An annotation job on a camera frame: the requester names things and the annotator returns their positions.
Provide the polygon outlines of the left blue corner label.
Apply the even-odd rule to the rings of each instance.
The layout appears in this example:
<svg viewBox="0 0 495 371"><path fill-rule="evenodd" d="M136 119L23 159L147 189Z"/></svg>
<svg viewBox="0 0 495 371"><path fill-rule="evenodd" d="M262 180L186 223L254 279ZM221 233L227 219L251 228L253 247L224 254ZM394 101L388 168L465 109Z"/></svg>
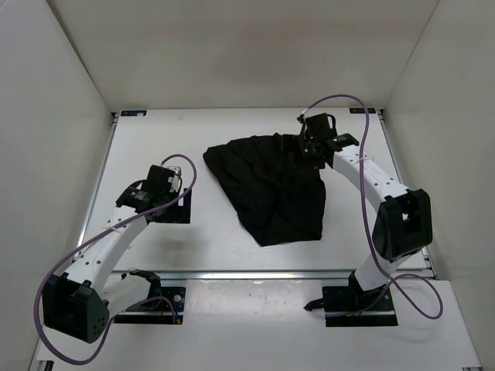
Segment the left blue corner label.
<svg viewBox="0 0 495 371"><path fill-rule="evenodd" d="M123 110L120 113L121 117L144 117L147 110Z"/></svg>

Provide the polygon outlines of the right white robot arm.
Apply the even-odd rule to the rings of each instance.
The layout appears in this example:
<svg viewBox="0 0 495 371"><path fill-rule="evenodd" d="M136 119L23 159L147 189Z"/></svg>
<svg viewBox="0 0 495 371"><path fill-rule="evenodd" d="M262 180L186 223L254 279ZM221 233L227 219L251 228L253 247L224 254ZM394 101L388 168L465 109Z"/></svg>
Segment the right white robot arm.
<svg viewBox="0 0 495 371"><path fill-rule="evenodd" d="M363 265L349 277L347 302L365 309L388 278L411 256L432 242L429 195L393 179L371 160L351 134L338 134L330 114L299 116L299 134L282 137L282 153L295 164L323 169L329 166L364 192L364 202L376 213L370 235L372 249Z"/></svg>

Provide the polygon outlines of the right blue corner label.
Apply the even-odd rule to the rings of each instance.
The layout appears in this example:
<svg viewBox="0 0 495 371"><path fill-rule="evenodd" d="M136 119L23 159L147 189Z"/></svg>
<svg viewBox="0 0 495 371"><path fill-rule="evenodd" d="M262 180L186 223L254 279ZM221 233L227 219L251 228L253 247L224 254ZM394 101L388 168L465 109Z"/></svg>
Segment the right blue corner label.
<svg viewBox="0 0 495 371"><path fill-rule="evenodd" d="M368 114L376 114L376 109L375 108L368 108L367 110L365 110L364 108L358 108L358 107L350 107L349 108L349 112L351 114L366 114L366 112L368 112Z"/></svg>

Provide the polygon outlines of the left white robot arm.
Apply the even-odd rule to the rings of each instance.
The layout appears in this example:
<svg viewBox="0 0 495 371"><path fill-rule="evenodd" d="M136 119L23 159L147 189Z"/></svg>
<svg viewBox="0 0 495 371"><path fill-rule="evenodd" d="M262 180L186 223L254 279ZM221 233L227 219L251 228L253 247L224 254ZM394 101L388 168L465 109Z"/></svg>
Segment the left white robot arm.
<svg viewBox="0 0 495 371"><path fill-rule="evenodd" d="M151 271L133 268L112 284L108 278L149 224L190 222L191 197L177 201L182 185L181 168L152 165L145 180L132 183L118 197L105 236L45 283L41 298L46 327L91 344L120 311L137 302L152 308L161 301L160 278Z"/></svg>

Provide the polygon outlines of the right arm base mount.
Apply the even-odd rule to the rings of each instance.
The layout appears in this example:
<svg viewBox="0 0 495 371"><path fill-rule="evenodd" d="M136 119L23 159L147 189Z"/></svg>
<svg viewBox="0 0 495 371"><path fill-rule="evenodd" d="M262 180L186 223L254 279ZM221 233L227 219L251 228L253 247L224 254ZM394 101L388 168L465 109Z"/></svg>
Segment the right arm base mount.
<svg viewBox="0 0 495 371"><path fill-rule="evenodd" d="M322 293L321 298L308 302L304 309L322 309L327 328L398 326L389 288L379 288L360 298L349 286L324 286Z"/></svg>

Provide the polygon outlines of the blue corner label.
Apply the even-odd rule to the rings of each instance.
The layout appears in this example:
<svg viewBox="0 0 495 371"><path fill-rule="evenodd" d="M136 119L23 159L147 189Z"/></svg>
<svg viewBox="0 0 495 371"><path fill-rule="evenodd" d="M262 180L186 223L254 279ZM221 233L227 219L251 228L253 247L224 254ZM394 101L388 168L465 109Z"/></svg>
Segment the blue corner label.
<svg viewBox="0 0 495 371"><path fill-rule="evenodd" d="M120 113L121 117L144 117L147 110L123 110Z"/></svg>
<svg viewBox="0 0 495 371"><path fill-rule="evenodd" d="M376 114L376 109L375 108L368 108L367 110L365 110L364 108L358 108L358 107L350 107L349 108L349 112L351 114L366 114L366 112L368 112L368 114Z"/></svg>

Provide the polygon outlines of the black pleated skirt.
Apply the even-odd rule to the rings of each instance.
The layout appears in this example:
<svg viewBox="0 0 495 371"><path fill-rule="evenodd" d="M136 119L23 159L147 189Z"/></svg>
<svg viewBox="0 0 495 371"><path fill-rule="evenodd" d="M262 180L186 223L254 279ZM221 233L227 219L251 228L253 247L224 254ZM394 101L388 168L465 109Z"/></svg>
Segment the black pleated skirt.
<svg viewBox="0 0 495 371"><path fill-rule="evenodd" d="M203 160L246 231L262 247L320 240L326 187L319 170L295 164L282 136L251 136L209 147Z"/></svg>

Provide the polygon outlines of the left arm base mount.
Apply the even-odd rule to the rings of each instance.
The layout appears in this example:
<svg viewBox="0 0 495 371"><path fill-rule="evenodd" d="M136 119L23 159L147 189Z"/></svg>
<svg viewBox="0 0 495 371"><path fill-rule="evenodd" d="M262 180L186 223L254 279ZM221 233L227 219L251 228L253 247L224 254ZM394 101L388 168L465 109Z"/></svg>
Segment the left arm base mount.
<svg viewBox="0 0 495 371"><path fill-rule="evenodd" d="M115 317L117 324L181 325L186 301L184 284L166 284L165 280L151 271L132 269L121 279L143 278L150 284L147 302L133 305Z"/></svg>

